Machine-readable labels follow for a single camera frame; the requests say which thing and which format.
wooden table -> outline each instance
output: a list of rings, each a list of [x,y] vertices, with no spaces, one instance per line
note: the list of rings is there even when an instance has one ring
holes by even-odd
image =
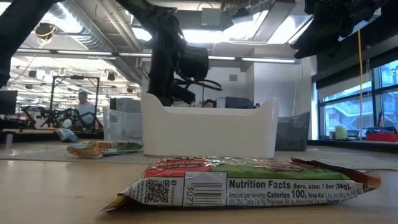
[[[145,165],[0,161],[0,223],[398,223],[398,172],[380,189],[336,205],[97,213]]]

person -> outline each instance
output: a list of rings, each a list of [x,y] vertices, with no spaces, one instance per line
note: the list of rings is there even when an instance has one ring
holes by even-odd
[[[205,101],[205,104],[203,105],[204,108],[216,108],[216,102],[211,100],[211,99],[207,99]]]
[[[79,92],[79,104],[75,106],[75,109],[79,111],[80,116],[88,112],[95,112],[95,106],[87,101],[87,92]],[[94,117],[92,115],[86,115],[82,116],[81,119],[84,121],[84,123],[91,124],[94,120]]]

ceiling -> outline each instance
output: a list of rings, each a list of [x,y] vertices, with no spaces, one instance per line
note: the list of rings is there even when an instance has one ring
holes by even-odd
[[[210,9],[222,12],[222,19],[231,23],[231,26],[209,30],[208,27],[195,28],[195,19],[186,26],[194,29],[184,29],[188,44],[206,47],[209,55],[237,56],[237,57],[269,57],[293,58],[295,53],[288,43],[300,28],[309,21],[310,16],[304,13],[304,0],[298,1],[266,1],[266,0],[224,0],[224,1],[163,1],[150,0],[154,4],[167,7],[176,7],[181,21],[188,21],[184,15],[192,14],[201,18],[201,14]],[[8,3],[0,2],[0,13]],[[22,44],[23,48],[58,49],[58,50],[94,50],[112,52],[148,52],[146,41],[148,33],[126,12],[116,1],[110,0],[66,0],[57,4],[58,11],[51,9],[42,22],[51,22],[57,25],[50,42],[43,44],[42,39],[32,32]],[[235,24],[231,15],[239,8],[247,7],[253,20]],[[211,61],[211,67],[240,67],[246,71],[250,62],[223,62]],[[147,78],[150,60],[139,58],[112,58],[65,55],[32,55],[15,54],[12,60],[10,88],[20,91],[21,97],[31,99],[41,97],[44,103],[48,102],[51,91],[52,76],[55,75],[82,75],[84,80],[64,79],[55,88],[56,95],[76,96],[77,91],[96,91],[88,77],[99,77],[101,88],[99,98],[102,106],[107,106],[107,96],[128,96],[135,99],[141,97],[138,88],[141,80]],[[36,71],[35,78],[29,72]],[[107,79],[108,74],[115,74],[115,81]],[[127,93],[127,86],[134,87],[133,93]],[[57,98],[60,106],[67,103],[76,103],[68,98]]]

glass window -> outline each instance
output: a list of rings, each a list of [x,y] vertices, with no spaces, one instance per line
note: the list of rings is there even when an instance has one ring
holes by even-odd
[[[387,87],[398,84],[398,60],[379,67],[381,86]]]
[[[336,126],[349,130],[360,130],[360,100],[353,99],[325,106],[325,134],[335,131]],[[363,98],[362,128],[373,127],[373,102],[371,97]]]
[[[398,92],[391,91],[383,94],[383,122],[384,127],[397,126],[398,121]]]
[[[362,84],[362,92],[367,92],[372,90],[372,81],[368,81],[366,83]],[[335,100],[335,99],[340,99],[342,97],[346,96],[352,96],[355,94],[360,93],[361,91],[361,85],[354,86],[352,88],[349,88],[348,90],[341,91],[339,93],[333,94],[331,96],[328,96],[323,99],[323,101],[329,101],[329,100]]]

